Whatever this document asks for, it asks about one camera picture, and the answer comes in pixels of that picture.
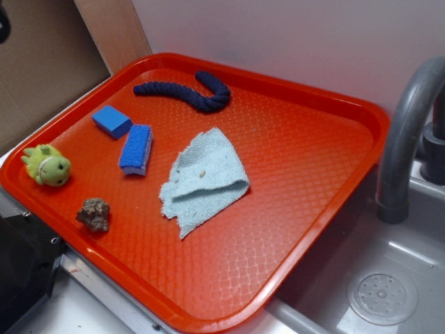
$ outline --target rope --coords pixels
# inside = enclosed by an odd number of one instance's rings
[[[230,100],[230,90],[217,77],[204,71],[198,71],[195,78],[209,90],[214,96],[205,97],[187,86],[181,86],[178,83],[151,81],[133,87],[136,95],[160,95],[175,97],[181,101],[187,102],[199,111],[211,113],[224,108]]]

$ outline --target cardboard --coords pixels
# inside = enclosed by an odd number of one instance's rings
[[[2,2],[0,154],[109,77],[73,1]]]

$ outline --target blue sponge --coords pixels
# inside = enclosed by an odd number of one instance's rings
[[[148,125],[134,125],[131,127],[119,160],[119,167],[125,175],[145,175],[152,141],[153,134]]]
[[[96,125],[114,139],[125,135],[133,125],[133,122],[112,106],[105,106],[92,116]]]

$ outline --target green plush toy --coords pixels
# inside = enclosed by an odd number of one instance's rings
[[[70,177],[71,163],[54,146],[44,144],[25,148],[22,161],[26,171],[40,185],[62,186]]]

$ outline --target plastic tray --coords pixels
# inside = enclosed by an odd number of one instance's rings
[[[168,97],[136,97],[133,86],[171,81],[211,95],[194,78],[206,70],[229,86],[222,111],[204,114]],[[118,167],[126,136],[114,140],[91,115],[105,105],[151,125],[145,177]],[[3,187],[169,326],[225,331],[252,317],[280,286],[378,160],[389,121],[380,108],[206,61],[159,54],[131,64],[26,139],[0,170]],[[179,239],[161,215],[161,185],[178,154],[218,127],[251,181],[244,197]],[[38,186],[22,150],[55,145],[72,162],[61,188]],[[111,205],[110,231],[75,220],[86,198]]]

